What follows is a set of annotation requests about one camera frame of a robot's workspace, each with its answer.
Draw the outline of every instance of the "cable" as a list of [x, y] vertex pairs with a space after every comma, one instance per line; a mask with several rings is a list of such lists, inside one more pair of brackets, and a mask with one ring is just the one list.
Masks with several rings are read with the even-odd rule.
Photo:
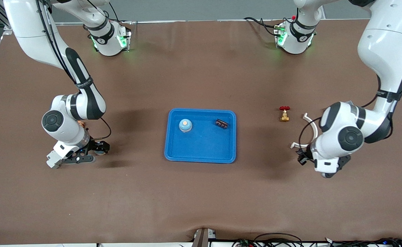
[[110, 4], [111, 8], [113, 9], [114, 15], [116, 16], [116, 20], [119, 21], [119, 20], [118, 20], [117, 13], [116, 13], [116, 11], [115, 11], [114, 8], [113, 8], [113, 5], [111, 4], [111, 2], [109, 2], [109, 4]]
[[[379, 78], [378, 75], [376, 75], [376, 76], [378, 77], [378, 90], [379, 90], [379, 89], [381, 88], [381, 78]], [[367, 104], [361, 106], [361, 108], [364, 108], [364, 107], [369, 106], [371, 103], [373, 103], [373, 102], [377, 99], [377, 97], [378, 97], [378, 94], [375, 94], [375, 96], [373, 97], [373, 99], [372, 99], [369, 103], [367, 103]]]
[[295, 15], [295, 20], [290, 21], [290, 20], [288, 20], [288, 19], [285, 18], [285, 17], [283, 18], [284, 21], [289, 22], [289, 23], [291, 23], [291, 24], [294, 23], [297, 19], [298, 19], [298, 8], [297, 8], [297, 14]]
[[262, 19], [262, 18], [260, 18], [260, 22], [262, 22], [263, 26], [265, 27], [265, 30], [266, 30], [269, 34], [271, 34], [271, 35], [273, 35], [273, 36], [276, 36], [276, 37], [280, 37], [280, 34], [271, 33], [271, 32], [268, 30], [268, 28], [266, 27], [265, 22], [263, 22], [263, 19]]
[[303, 243], [303, 241], [302, 241], [299, 237], [297, 237], [297, 236], [295, 236], [295, 235], [292, 235], [292, 234], [289, 234], [289, 233], [264, 233], [264, 234], [260, 234], [259, 236], [255, 237], [253, 241], [255, 242], [258, 238], [260, 238], [260, 237], [262, 237], [262, 236], [266, 236], [266, 235], [285, 235], [285, 236], [291, 236], [291, 237], [294, 237], [294, 238], [298, 239], [301, 243]]
[[90, 141], [99, 141], [99, 140], [103, 140], [103, 139], [106, 139], [106, 138], [108, 138], [109, 136], [111, 136], [112, 131], [111, 131], [110, 125], [109, 125], [109, 124], [105, 121], [105, 119], [103, 119], [102, 117], [101, 117], [100, 119], [102, 119], [102, 121], [107, 125], [108, 129], [110, 130], [110, 133], [109, 133], [107, 136], [105, 136], [105, 137], [94, 138], [94, 139], [91, 139]]
[[[258, 20], [254, 19], [253, 17], [245, 17], [244, 20], [252, 20], [259, 25], [263, 25], [262, 22], [259, 22]], [[274, 26], [272, 26], [272, 25], [266, 25], [266, 26], [269, 28], [274, 28]]]
[[[47, 12], [47, 6], [46, 6], [45, 3], [44, 3], [44, 10], [46, 11], [47, 20], [50, 20], [49, 13]], [[68, 75], [68, 77], [76, 84], [76, 81], [74, 80], [73, 76], [69, 72], [68, 67], [67, 67], [67, 65], [66, 65], [66, 63], [65, 63], [65, 61], [64, 61], [64, 59], [62, 57], [62, 54], [61, 54], [60, 50], [59, 50], [59, 46], [58, 46], [58, 43], [56, 42], [56, 38], [55, 38], [55, 33], [54, 33], [53, 27], [52, 27], [52, 25], [50, 23], [49, 23], [49, 29], [50, 29], [50, 33], [52, 34], [53, 42], [55, 43], [55, 47], [56, 47], [56, 50], [57, 50], [57, 52], [59, 54], [60, 60], [61, 60], [62, 65], [63, 65], [63, 68], [64, 68], [66, 74]]]
[[47, 39], [49, 40], [49, 43], [50, 43], [50, 46], [52, 47], [52, 50], [53, 50], [53, 52], [54, 52], [56, 58], [58, 59], [58, 62], [60, 63], [60, 66], [61, 66], [61, 67], [63, 68], [63, 70], [66, 72], [66, 74], [68, 75], [68, 77], [69, 77], [73, 82], [75, 82], [74, 79], [73, 79], [73, 77], [71, 76], [70, 72], [68, 71], [68, 69], [67, 69], [67, 67], [66, 67], [66, 65], [65, 65], [65, 62], [64, 62], [63, 59], [62, 59], [62, 55], [60, 55], [59, 47], [57, 47], [57, 49], [55, 49], [55, 45], [53, 44], [53, 41], [52, 41], [52, 39], [50, 38], [49, 31], [47, 30], [46, 21], [44, 20], [44, 17], [42, 16], [42, 10], [41, 10], [41, 6], [39, 5], [39, 0], [35, 0], [35, 2], [36, 2], [36, 6], [38, 7], [39, 17], [41, 18], [42, 26], [44, 27], [44, 32], [46, 33]]
[[262, 19], [262, 18], [260, 18], [260, 21], [258, 21], [258, 20], [256, 20], [256, 19], [254, 19], [253, 17], [245, 17], [244, 20], [253, 20], [253, 21], [256, 22], [257, 24], [262, 25], [263, 27], [265, 27], [265, 30], [266, 30], [269, 34], [271, 34], [271, 35], [273, 35], [273, 36], [276, 36], [276, 37], [280, 37], [279, 34], [271, 33], [271, 32], [268, 30], [268, 28], [275, 28], [275, 27], [272, 26], [272, 25], [266, 25], [265, 22], [263, 22], [263, 19]]
[[308, 122], [307, 125], [304, 126], [303, 130], [301, 130], [300, 136], [298, 136], [298, 146], [299, 146], [300, 151], [303, 153], [304, 157], [306, 157], [309, 161], [311, 161], [311, 162], [314, 163], [314, 164], [315, 164], [315, 161], [314, 161], [313, 159], [309, 158], [309, 157], [306, 155], [306, 152], [304, 152], [304, 151], [303, 151], [303, 148], [301, 147], [301, 136], [303, 135], [304, 130], [305, 130], [311, 123], [313, 123], [313, 122], [315, 122], [315, 121], [317, 121], [317, 120], [319, 120], [319, 119], [321, 119], [321, 117], [317, 117], [316, 119], [312, 120], [311, 122]]
[[118, 16], [117, 16], [117, 14], [116, 14], [116, 11], [114, 10], [114, 8], [113, 8], [113, 5], [111, 4], [111, 3], [109, 3], [110, 4], [110, 6], [111, 6], [111, 8], [113, 9], [113, 12], [114, 12], [114, 14], [115, 14], [115, 16], [116, 16], [116, 18], [115, 19], [110, 19], [109, 17], [110, 17], [110, 14], [108, 13], [108, 11], [103, 11], [103, 13], [102, 12], [100, 12], [100, 10], [96, 7], [96, 5], [94, 5], [90, 0], [87, 0], [100, 14], [102, 14], [103, 16], [105, 16], [106, 18], [108, 18], [108, 20], [112, 20], [112, 21], [116, 21], [116, 22], [128, 22], [127, 20], [119, 20], [118, 19]]

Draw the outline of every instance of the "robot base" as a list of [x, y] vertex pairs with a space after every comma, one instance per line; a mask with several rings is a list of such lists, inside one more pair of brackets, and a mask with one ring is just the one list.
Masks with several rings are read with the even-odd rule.
[[297, 38], [290, 33], [290, 25], [292, 25], [292, 23], [285, 21], [279, 24], [280, 28], [278, 30], [274, 30], [275, 34], [280, 35], [279, 37], [276, 37], [276, 47], [282, 48], [284, 51], [290, 54], [303, 53], [306, 48], [310, 46], [315, 33], [313, 33], [309, 38], [303, 36], [306, 40], [299, 42]]
[[115, 56], [122, 51], [129, 51], [131, 46], [131, 35], [132, 32], [129, 28], [122, 26], [116, 22], [110, 22], [114, 27], [116, 27], [117, 32], [108, 40], [106, 44], [100, 44], [99, 39], [95, 40], [93, 36], [89, 36], [93, 41], [94, 49], [104, 56]]

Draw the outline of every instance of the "white plastic hook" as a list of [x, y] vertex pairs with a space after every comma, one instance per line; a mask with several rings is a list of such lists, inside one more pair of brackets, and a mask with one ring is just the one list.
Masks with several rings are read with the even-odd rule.
[[[307, 113], [305, 113], [305, 114], [303, 115], [303, 119], [306, 120], [307, 122], [312, 122], [312, 119], [307, 116]], [[318, 129], [317, 129], [317, 125], [315, 124], [315, 122], [312, 122], [310, 125], [312, 126], [312, 130], [314, 130], [314, 137], [312, 138], [312, 141], [313, 141], [313, 140], [315, 140], [315, 138], [317, 138], [317, 136], [318, 136]], [[299, 147], [301, 147], [301, 148], [306, 148], [307, 145], [308, 145], [308, 144], [301, 144], [301, 146], [300, 146], [298, 143], [293, 142], [293, 143], [291, 144], [291, 148], [292, 148], [292, 149], [293, 149], [293, 148], [299, 148]]]

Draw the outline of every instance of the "black strap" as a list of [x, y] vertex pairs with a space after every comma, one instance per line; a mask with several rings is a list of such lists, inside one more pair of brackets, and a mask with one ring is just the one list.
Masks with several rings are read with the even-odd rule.
[[111, 30], [103, 35], [103, 36], [94, 36], [91, 35], [91, 37], [93, 37], [94, 41], [96, 41], [99, 44], [107, 44], [108, 40], [114, 35], [114, 26], [111, 24]]
[[298, 16], [297, 16], [297, 18], [295, 19], [294, 23], [297, 24], [299, 27], [301, 27], [301, 28], [303, 28], [303, 29], [306, 29], [306, 30], [312, 30], [312, 29], [316, 28], [317, 25], [318, 25], [318, 24], [317, 24], [317, 25], [314, 25], [314, 26], [306, 26], [306, 25], [304, 25], [304, 24], [302, 24], [302, 23], [300, 23], [300, 22], [298, 21]]
[[358, 107], [359, 109], [359, 114], [358, 114], [358, 120], [356, 120], [356, 126], [361, 129], [362, 126], [364, 125], [365, 122], [365, 109], [362, 107]]
[[104, 28], [107, 25], [107, 23], [108, 23], [108, 17], [106, 17], [105, 21], [102, 24], [100, 24], [99, 26], [97, 26], [97, 27], [89, 27], [89, 26], [86, 26], [86, 25], [84, 25], [84, 27], [86, 27], [90, 31], [99, 31], [102, 28]]
[[74, 117], [74, 119], [76, 120], [83, 120], [81, 117], [79, 117], [79, 114], [77, 112], [77, 108], [76, 108], [76, 100], [77, 100], [77, 96], [80, 94], [80, 92], [77, 92], [75, 94], [73, 94], [71, 96], [71, 100], [70, 100], [70, 112], [71, 115]]
[[384, 90], [379, 89], [379, 90], [376, 92], [376, 96], [377, 96], [377, 97], [386, 98], [386, 99], [392, 100], [392, 101], [393, 101], [393, 100], [399, 101], [399, 100], [402, 98], [402, 92], [400, 92], [400, 93], [393, 93], [393, 92], [384, 91]]
[[295, 28], [294, 28], [294, 25], [293, 24], [291, 24], [290, 26], [289, 26], [290, 28], [290, 31], [291, 31], [291, 34], [295, 37], [295, 38], [297, 38], [297, 41], [298, 42], [306, 42], [314, 33], [313, 32], [311, 32], [311, 33], [308, 33], [308, 34], [302, 34], [302, 33], [299, 33]]
[[89, 77], [85, 82], [79, 83], [79, 84], [75, 84], [75, 86], [78, 89], [86, 89], [87, 87], [89, 87], [91, 84], [93, 84], [93, 79], [91, 77]]

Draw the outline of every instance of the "black cable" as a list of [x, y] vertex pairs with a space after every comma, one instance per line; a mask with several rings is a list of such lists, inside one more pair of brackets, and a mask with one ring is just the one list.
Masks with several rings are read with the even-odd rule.
[[47, 24], [46, 21], [44, 20], [44, 17], [42, 16], [42, 10], [41, 10], [41, 6], [39, 6], [39, 0], [35, 0], [36, 2], [36, 6], [38, 7], [38, 13], [39, 13], [39, 17], [41, 18], [41, 22], [42, 22], [42, 26], [44, 27], [44, 32], [46, 33], [47, 39], [49, 40], [50, 46], [52, 47], [52, 50], [56, 56], [56, 58], [58, 59], [58, 62], [60, 63], [61, 67], [63, 68], [63, 70], [66, 72], [66, 74], [68, 75], [68, 77], [74, 81], [73, 77], [71, 77], [70, 72], [68, 71], [67, 67], [65, 66], [65, 62], [62, 59], [62, 55], [60, 55], [60, 53], [57, 53], [56, 51], [59, 51], [59, 47], [57, 47], [57, 49], [55, 49], [55, 46], [53, 44], [52, 39], [50, 38], [50, 34], [49, 34], [49, 30], [47, 30]]
[[269, 243], [279, 242], [279, 244], [286, 244], [288, 246], [290, 246], [289, 244], [293, 244], [294, 247], [296, 247], [295, 244], [298, 244], [300, 247], [304, 247], [303, 246], [303, 241], [298, 242], [298, 241], [288, 240], [288, 239], [285, 239], [285, 238], [272, 238], [272, 239], [268, 239], [266, 241], [268, 241]]
[[56, 51], [58, 52], [59, 57], [60, 57], [60, 59], [61, 59], [62, 66], [65, 68], [65, 69], [64, 69], [65, 72], [66, 72], [66, 74], [68, 75], [68, 77], [69, 77], [74, 83], [76, 83], [76, 81], [74, 80], [73, 76], [72, 76], [71, 73], [69, 72], [68, 67], [67, 67], [67, 65], [66, 65], [66, 63], [65, 63], [65, 61], [64, 61], [64, 59], [63, 59], [63, 57], [62, 57], [62, 54], [61, 54], [60, 50], [59, 50], [59, 46], [58, 46], [58, 43], [57, 43], [57, 41], [56, 41], [55, 33], [54, 33], [54, 31], [53, 31], [52, 25], [49, 25], [49, 29], [50, 29], [50, 33], [52, 34], [52, 37], [53, 37], [53, 42], [55, 43]]
[[264, 234], [260, 234], [259, 236], [255, 237], [253, 241], [255, 242], [258, 238], [260, 238], [260, 237], [262, 237], [262, 236], [267, 236], [267, 235], [285, 235], [285, 236], [291, 236], [291, 237], [293, 237], [293, 238], [298, 239], [301, 243], [303, 242], [299, 237], [297, 237], [297, 236], [295, 236], [295, 235], [292, 235], [292, 234], [289, 234], [289, 233], [264, 233]]
[[111, 8], [113, 9], [114, 15], [116, 16], [116, 20], [119, 21], [119, 20], [118, 20], [117, 13], [116, 13], [116, 11], [115, 11], [114, 8], [113, 8], [113, 5], [111, 4], [111, 2], [109, 2], [109, 4], [110, 4]]
[[271, 35], [273, 35], [273, 36], [276, 36], [276, 37], [280, 37], [280, 34], [271, 33], [271, 32], [268, 30], [268, 28], [266, 27], [265, 22], [263, 22], [263, 19], [262, 19], [262, 18], [260, 18], [260, 22], [262, 22], [263, 26], [265, 27], [265, 30], [266, 30], [269, 34], [271, 34]]
[[105, 137], [94, 138], [94, 139], [91, 139], [90, 141], [99, 141], [99, 140], [103, 140], [103, 139], [106, 139], [106, 138], [108, 138], [109, 136], [111, 136], [112, 131], [111, 131], [110, 125], [109, 125], [109, 124], [105, 121], [105, 119], [103, 119], [102, 117], [101, 117], [100, 119], [102, 119], [102, 121], [107, 125], [108, 129], [110, 130], [110, 133], [109, 133], [107, 136], [105, 136]]
[[311, 162], [314, 163], [314, 164], [315, 164], [315, 161], [314, 161], [313, 159], [309, 158], [309, 157], [306, 155], [306, 152], [304, 152], [304, 151], [303, 151], [303, 148], [301, 147], [301, 136], [303, 135], [304, 130], [305, 130], [311, 123], [313, 123], [313, 122], [315, 122], [315, 121], [317, 121], [317, 120], [319, 120], [319, 119], [321, 119], [321, 117], [317, 117], [316, 119], [312, 120], [311, 122], [308, 122], [307, 125], [304, 126], [303, 130], [301, 130], [300, 136], [298, 136], [298, 146], [299, 146], [300, 151], [303, 153], [304, 157], [306, 157], [309, 161], [311, 161]]
[[[259, 244], [258, 242], [254, 242], [254, 241], [248, 241], [248, 242], [251, 242], [254, 247], [257, 247], [257, 246], [262, 247], [262, 245]], [[265, 247], [272, 247], [270, 244], [266, 244], [266, 243], [264, 243], [264, 244], [265, 244]]]
[[263, 27], [265, 27], [265, 30], [266, 30], [269, 34], [271, 34], [271, 35], [273, 35], [273, 36], [276, 36], [276, 37], [280, 37], [279, 34], [271, 33], [271, 32], [268, 30], [268, 28], [274, 28], [274, 26], [272, 26], [272, 25], [266, 25], [262, 18], [260, 18], [260, 21], [258, 21], [258, 20], [256, 20], [256, 19], [254, 19], [253, 17], [245, 17], [244, 20], [253, 20], [253, 21], [256, 22], [257, 24], [262, 25]]
[[[298, 19], [298, 8], [297, 8], [297, 14], [295, 15], [295, 20]], [[290, 21], [289, 19], [287, 19], [286, 17], [283, 18], [283, 20], [285, 22], [289, 22], [291, 24], [293, 24], [295, 22], [295, 20]]]
[[[379, 76], [377, 76], [377, 77], [378, 77], [378, 90], [379, 90], [381, 88], [381, 78], [379, 78]], [[373, 103], [377, 99], [377, 97], [378, 97], [378, 94], [375, 94], [375, 96], [373, 97], [373, 99], [369, 103], [367, 103], [367, 104], [365, 104], [365, 105], [363, 105], [361, 107], [364, 108], [364, 107], [369, 106], [371, 103]]]
[[[100, 14], [102, 14], [102, 12], [99, 11], [99, 9], [96, 7], [96, 5], [94, 5], [90, 0], [87, 0], [87, 1], [88, 1]], [[108, 13], [108, 11], [103, 11], [103, 12], [105, 12], [105, 13], [102, 14], [103, 16], [107, 17], [108, 20], [112, 20], [112, 21], [116, 21], [116, 22], [128, 22], [127, 20], [119, 20], [118, 17], [117, 17], [116, 11], [114, 10], [112, 4], [111, 4], [111, 3], [109, 3], [109, 4], [110, 4], [111, 8], [112, 8], [113, 11], [114, 11], [114, 14], [115, 14], [115, 16], [116, 16], [116, 19], [110, 19], [110, 18], [109, 18], [109, 15], [110, 15], [110, 14], [108, 14], [108, 16], [105, 14], [105, 13]]]
[[[253, 17], [245, 17], [244, 20], [252, 20], [259, 25], [263, 25], [262, 22], [259, 22], [258, 20], [254, 19]], [[272, 25], [266, 25], [266, 26], [269, 28], [274, 28], [274, 26], [272, 26]]]

